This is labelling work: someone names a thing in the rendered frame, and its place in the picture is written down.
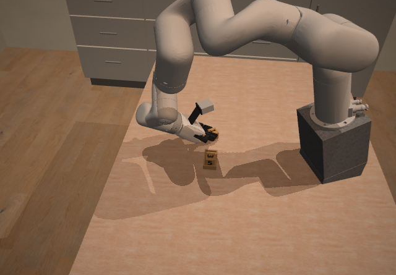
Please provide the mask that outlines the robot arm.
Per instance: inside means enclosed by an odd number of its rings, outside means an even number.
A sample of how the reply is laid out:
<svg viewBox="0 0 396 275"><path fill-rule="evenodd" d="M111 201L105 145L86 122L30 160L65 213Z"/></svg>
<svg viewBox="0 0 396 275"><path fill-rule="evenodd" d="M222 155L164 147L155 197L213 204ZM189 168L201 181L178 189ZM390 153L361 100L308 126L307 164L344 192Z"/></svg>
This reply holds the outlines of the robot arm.
<svg viewBox="0 0 396 275"><path fill-rule="evenodd" d="M179 130L177 93L186 86L194 58L194 23L203 50L211 56L264 40L287 47L311 64L314 104L309 116L322 129L345 128L357 111L369 109L361 99L351 99L351 73L375 61L379 43L353 22L276 0L255 0L236 15L231 0L176 0L153 26L157 56L152 103L138 107L139 125L171 134Z"/></svg>

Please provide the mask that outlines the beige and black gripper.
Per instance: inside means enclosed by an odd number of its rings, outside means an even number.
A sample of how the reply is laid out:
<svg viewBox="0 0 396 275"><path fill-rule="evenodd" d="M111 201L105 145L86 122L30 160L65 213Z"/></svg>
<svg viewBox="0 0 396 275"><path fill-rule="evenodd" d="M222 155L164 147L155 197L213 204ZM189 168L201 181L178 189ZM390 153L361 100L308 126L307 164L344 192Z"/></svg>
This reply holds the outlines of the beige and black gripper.
<svg viewBox="0 0 396 275"><path fill-rule="evenodd" d="M218 136L217 133L207 131L207 129L211 129L213 127L204 125L203 123L200 123L197 120L195 120L195 122L191 125L191 123L188 120L189 115L182 113L180 114L182 117L181 126L179 130L176 133L174 133L177 136L194 143L199 143L200 141L207 143L208 140L213 142ZM203 135L205 136L203 137Z"/></svg>

